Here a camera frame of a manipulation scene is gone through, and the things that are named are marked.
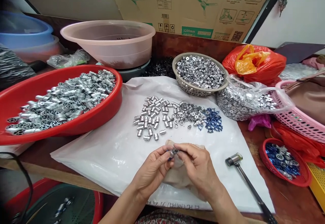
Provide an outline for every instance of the hammer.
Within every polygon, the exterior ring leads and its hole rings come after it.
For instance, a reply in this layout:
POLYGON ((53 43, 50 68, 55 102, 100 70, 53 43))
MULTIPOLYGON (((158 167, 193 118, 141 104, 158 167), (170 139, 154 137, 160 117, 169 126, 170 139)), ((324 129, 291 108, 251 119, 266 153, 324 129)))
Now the hammer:
POLYGON ((261 209, 262 209, 262 211, 264 213, 264 220, 269 224, 278 224, 278 222, 274 218, 273 214, 270 212, 270 210, 264 204, 261 197, 258 195, 258 193, 256 192, 255 188, 253 187, 252 183, 250 182, 250 180, 248 179, 248 177, 244 173, 243 169, 241 168, 239 162, 242 159, 243 159, 243 156, 241 154, 239 154, 239 153, 236 153, 233 156, 226 159, 226 164, 227 164, 227 166, 235 165, 237 167, 238 171, 240 172, 240 174, 242 175, 242 177, 244 178, 244 180, 248 184, 248 187, 250 188, 251 192, 253 193, 257 203, 260 205, 260 207, 261 207, 261 209))

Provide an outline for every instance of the hammer handle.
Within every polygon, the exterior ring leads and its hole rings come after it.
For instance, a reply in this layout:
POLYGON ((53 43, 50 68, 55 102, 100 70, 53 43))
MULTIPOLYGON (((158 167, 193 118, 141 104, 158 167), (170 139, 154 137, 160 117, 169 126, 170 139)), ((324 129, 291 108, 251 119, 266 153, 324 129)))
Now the hammer handle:
POLYGON ((278 222, 276 221, 276 219, 274 218, 273 214, 270 212, 270 210, 268 209, 268 207, 264 204, 264 202, 262 201, 261 197, 258 195, 258 193, 256 192, 254 186, 252 185, 251 181, 248 179, 248 177, 246 176, 246 174, 244 173, 243 169, 241 168, 241 166, 239 165, 239 163, 235 163, 235 166, 237 167, 238 171, 240 172, 240 174, 243 176, 243 178, 245 179, 248 187, 250 188, 250 190, 252 191, 254 197, 256 198, 257 203, 260 205, 263 213, 264 213, 264 220, 268 223, 268 224, 278 224, 278 222))

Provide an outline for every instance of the blue plastic basin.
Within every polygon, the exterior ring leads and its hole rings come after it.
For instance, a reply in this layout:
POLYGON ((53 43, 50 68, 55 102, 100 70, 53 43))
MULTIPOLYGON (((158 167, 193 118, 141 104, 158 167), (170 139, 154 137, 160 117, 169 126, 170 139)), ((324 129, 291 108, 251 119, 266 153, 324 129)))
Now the blue plastic basin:
POLYGON ((0 43, 9 49, 28 48, 53 42, 53 28, 24 14, 0 11, 0 43))

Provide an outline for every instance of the black cable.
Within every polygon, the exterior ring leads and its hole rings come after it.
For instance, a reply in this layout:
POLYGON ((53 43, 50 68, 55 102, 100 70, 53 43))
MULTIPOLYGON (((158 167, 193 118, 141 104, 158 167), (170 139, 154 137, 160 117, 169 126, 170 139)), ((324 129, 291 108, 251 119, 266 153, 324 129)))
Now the black cable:
POLYGON ((17 162, 18 167, 20 168, 20 170, 24 174, 24 176, 25 176, 25 178, 27 180, 28 186, 29 186, 29 197, 28 197, 28 201, 27 201, 25 210, 23 211, 23 214, 21 215, 21 218, 20 218, 20 221, 19 221, 20 224, 23 224, 24 223, 23 221, 25 219, 26 212, 28 210, 28 207, 30 205, 31 198, 32 198, 32 195, 33 195, 33 184, 32 184, 32 182, 30 180, 30 177, 28 175, 27 170, 24 168, 24 166, 22 165, 21 161, 18 159, 18 157, 17 157, 16 154, 11 153, 11 152, 0 152, 0 154, 7 154, 7 155, 11 155, 13 157, 13 159, 17 162))

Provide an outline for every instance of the wooden table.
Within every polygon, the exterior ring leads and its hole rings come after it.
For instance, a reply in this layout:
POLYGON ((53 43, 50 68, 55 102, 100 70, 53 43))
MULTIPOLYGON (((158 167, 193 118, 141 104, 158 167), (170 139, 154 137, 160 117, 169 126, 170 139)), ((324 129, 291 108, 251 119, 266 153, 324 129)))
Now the wooden table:
MULTIPOLYGON (((255 128, 253 132, 249 132, 247 129, 247 122, 238 122, 238 125, 244 135, 257 168, 269 189, 276 210, 275 217, 278 222, 308 224, 325 223, 325 217, 322 215, 321 209, 309 188, 297 187, 276 177, 261 161, 258 148, 265 140, 264 130, 262 128, 255 128)), ((39 174, 46 178, 111 195, 109 191, 51 158, 51 152, 75 138, 76 136, 59 137, 37 141, 21 154, 19 158, 30 174, 39 174)), ((19 170, 16 162, 11 159, 0 159, 0 167, 19 170)), ((188 209, 174 210, 204 220, 215 221, 213 213, 210 211, 188 209)), ((245 217, 262 220, 262 215, 260 214, 243 213, 243 215, 245 217)))
MULTIPOLYGON (((59 37, 60 42, 64 47, 71 50, 80 49, 78 44, 62 38, 60 30, 69 24, 81 22, 81 20, 35 14, 28 15, 50 24, 54 29, 53 34, 59 37)), ((156 58, 169 56, 175 57, 183 52, 198 52, 211 56, 221 62, 230 51, 240 45, 243 44, 157 32, 152 41, 152 56, 156 58)), ((269 189, 276 210, 275 216, 278 222, 288 224, 325 223, 325 217, 322 215, 321 209, 309 188, 296 187, 276 177, 262 163, 259 157, 258 147, 265 140, 264 130, 262 128, 256 128, 253 132, 249 132, 247 130, 248 123, 238 122, 238 125, 245 137, 257 168, 269 189)), ((104 188, 79 175, 63 164, 56 162, 50 157, 49 154, 51 152, 57 150, 75 138, 76 137, 48 138, 40 140, 27 149, 19 158, 31 174, 39 174, 46 178, 74 184, 111 195, 111 193, 104 188)), ((12 170, 19 169, 16 162, 9 159, 0 159, 0 167, 12 170)), ((213 213, 210 211, 186 209, 174 210, 197 218, 215 221, 213 213)), ((260 214, 243 213, 243 215, 256 220, 262 220, 262 215, 260 214)))

